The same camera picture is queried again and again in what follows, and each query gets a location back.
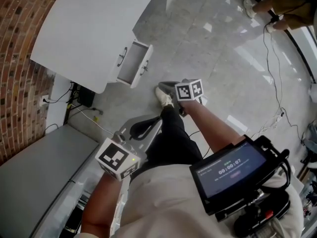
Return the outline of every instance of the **timer display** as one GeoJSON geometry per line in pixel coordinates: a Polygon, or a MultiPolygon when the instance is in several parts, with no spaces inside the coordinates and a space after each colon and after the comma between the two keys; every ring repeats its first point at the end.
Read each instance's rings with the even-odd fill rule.
{"type": "Polygon", "coordinates": [[[265,162],[265,157],[245,142],[196,172],[206,197],[211,197],[240,182],[265,162]]]}

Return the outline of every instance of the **tiled floor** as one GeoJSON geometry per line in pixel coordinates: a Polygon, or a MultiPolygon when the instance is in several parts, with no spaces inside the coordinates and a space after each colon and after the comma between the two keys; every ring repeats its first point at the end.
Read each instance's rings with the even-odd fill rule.
{"type": "MultiPolygon", "coordinates": [[[[163,4],[157,4],[151,14],[143,16],[134,32],[139,41],[154,47],[149,71],[133,90],[120,83],[108,84],[104,93],[96,95],[94,106],[104,111],[99,124],[115,131],[129,118],[159,114],[154,87],[160,81],[202,78],[209,99],[207,108],[240,134],[253,135],[278,108],[267,70],[265,39],[278,97],[281,99],[281,83],[273,47],[280,62],[282,106],[291,123],[298,124],[301,135],[315,111],[308,96],[310,78],[306,67],[284,32],[263,36],[269,15],[249,19],[242,1],[174,0],[168,12],[163,4]]],[[[86,113],[93,116],[93,111],[86,113]]],[[[106,137],[81,114],[70,123],[98,141],[106,137]]],[[[188,133],[197,130],[189,117],[185,118],[185,126],[188,133]]],[[[296,128],[289,126],[285,116],[265,135],[277,149],[288,148],[292,159],[298,161],[303,149],[296,128]]],[[[205,154],[208,146],[200,133],[193,139],[205,154]]]]}

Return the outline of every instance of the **person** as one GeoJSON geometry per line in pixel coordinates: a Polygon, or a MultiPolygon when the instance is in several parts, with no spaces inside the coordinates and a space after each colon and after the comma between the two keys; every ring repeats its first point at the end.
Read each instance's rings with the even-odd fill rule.
{"type": "MultiPolygon", "coordinates": [[[[218,223],[214,215],[208,216],[205,212],[189,170],[189,165],[200,161],[202,156],[185,132],[171,97],[159,88],[156,96],[163,107],[162,132],[147,151],[149,161],[132,174],[120,228],[112,237],[234,237],[232,218],[218,223]]],[[[197,101],[180,104],[213,152],[241,141],[236,131],[197,101]]],[[[273,176],[265,185],[280,187],[283,184],[284,178],[273,176]]],[[[103,175],[85,207],[82,233],[76,238],[109,237],[120,187],[120,182],[106,173],[103,175]]],[[[277,229],[283,237],[299,238],[303,229],[302,204],[292,185],[286,191],[291,205],[277,222],[277,229]]]]}
{"type": "Polygon", "coordinates": [[[262,0],[252,4],[251,0],[244,0],[243,5],[250,18],[254,18],[259,12],[267,12],[274,9],[276,15],[283,15],[281,20],[266,26],[269,33],[275,30],[294,30],[303,26],[314,24],[316,0],[262,0]]]}

